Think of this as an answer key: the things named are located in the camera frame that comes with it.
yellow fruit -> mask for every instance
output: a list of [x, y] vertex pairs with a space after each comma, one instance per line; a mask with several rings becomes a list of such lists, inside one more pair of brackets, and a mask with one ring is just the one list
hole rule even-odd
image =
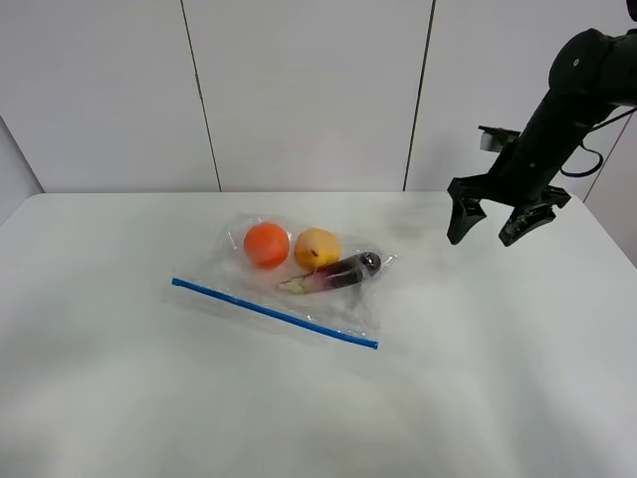
[[333, 264], [340, 259], [340, 242], [329, 231], [308, 229], [297, 238], [295, 259], [307, 271]]

purple eggplant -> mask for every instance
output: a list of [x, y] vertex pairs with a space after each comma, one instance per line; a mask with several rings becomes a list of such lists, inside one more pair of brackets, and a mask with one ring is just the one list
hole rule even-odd
[[279, 284], [291, 294], [310, 294], [358, 284], [380, 270], [378, 254], [363, 252]]

blue zipper seal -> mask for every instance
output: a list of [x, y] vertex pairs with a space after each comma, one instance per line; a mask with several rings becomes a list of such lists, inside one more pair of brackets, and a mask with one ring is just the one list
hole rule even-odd
[[176, 277], [172, 278], [172, 285], [190, 289], [191, 291], [198, 292], [199, 294], [203, 294], [214, 299], [219, 299], [220, 301], [227, 302], [228, 304], [234, 304], [235, 306], [243, 307], [244, 309], [248, 309], [249, 311], [258, 312], [259, 314], [272, 317], [273, 319], [279, 319], [280, 321], [287, 322], [288, 324], [303, 327], [304, 329], [308, 329], [309, 331], [317, 332], [334, 339], [339, 339], [340, 341], [349, 342], [358, 346], [369, 347], [370, 349], [374, 350], [378, 349], [378, 341], [371, 341], [370, 339], [350, 336], [348, 334], [344, 334], [343, 332], [335, 331], [333, 329], [320, 326], [313, 322], [302, 321], [301, 319], [289, 316], [288, 314], [283, 314], [281, 312], [268, 309], [267, 307], [259, 306], [258, 304], [253, 304], [252, 302], [244, 301], [242, 299], [237, 299], [236, 297], [228, 296], [227, 294], [223, 294], [221, 292], [208, 289], [207, 287], [193, 284], [192, 282], [177, 279]]

orange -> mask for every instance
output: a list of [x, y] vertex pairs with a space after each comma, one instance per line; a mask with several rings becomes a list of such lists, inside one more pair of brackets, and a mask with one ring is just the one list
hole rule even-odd
[[263, 269], [281, 265], [290, 253], [290, 239], [285, 229], [272, 222], [252, 226], [243, 241], [250, 262]]
[[295, 259], [307, 271], [338, 262], [340, 258], [340, 241], [329, 231], [308, 229], [297, 238]]

white wall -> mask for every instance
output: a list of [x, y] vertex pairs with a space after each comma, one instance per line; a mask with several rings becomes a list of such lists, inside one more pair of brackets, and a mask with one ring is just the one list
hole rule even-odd
[[632, 118], [608, 158], [586, 206], [637, 266], [637, 119]]
[[[454, 176], [486, 172], [496, 156], [479, 151], [479, 124], [523, 129], [570, 38], [588, 28], [623, 35], [633, 27], [624, 0], [437, 2], [407, 189], [445, 190]], [[593, 133], [586, 145], [607, 154], [623, 123]], [[578, 150], [565, 169], [596, 161]], [[593, 179], [558, 175], [554, 184], [583, 198]]]
[[179, 0], [2, 0], [0, 86], [47, 192], [218, 190]]
[[400, 190], [431, 0], [185, 0], [224, 190]]
[[0, 118], [0, 224], [27, 197], [38, 192], [40, 186]]

